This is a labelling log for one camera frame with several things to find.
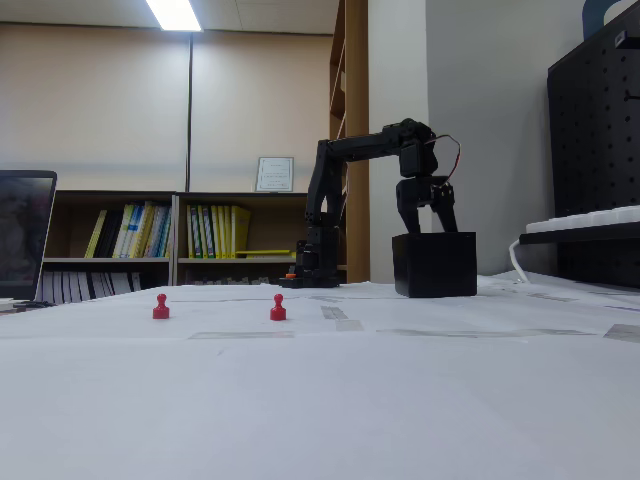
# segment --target white table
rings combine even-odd
[[[533,278],[437,300],[173,287],[2,317],[0,478],[640,478],[639,294]]]

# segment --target black cube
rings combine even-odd
[[[410,298],[478,293],[475,232],[406,233],[393,237],[396,292]]]

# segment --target laptop screen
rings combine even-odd
[[[33,300],[56,174],[0,170],[0,297]]]

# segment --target picture frame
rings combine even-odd
[[[292,192],[293,157],[260,157],[256,192]]]

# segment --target red game piece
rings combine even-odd
[[[273,299],[276,301],[276,306],[271,309],[271,320],[279,322],[287,319],[287,310],[282,307],[282,295],[278,294]]]
[[[169,318],[169,307],[164,302],[167,301],[167,296],[164,293],[158,295],[158,306],[153,309],[153,318],[155,320],[166,320]]]

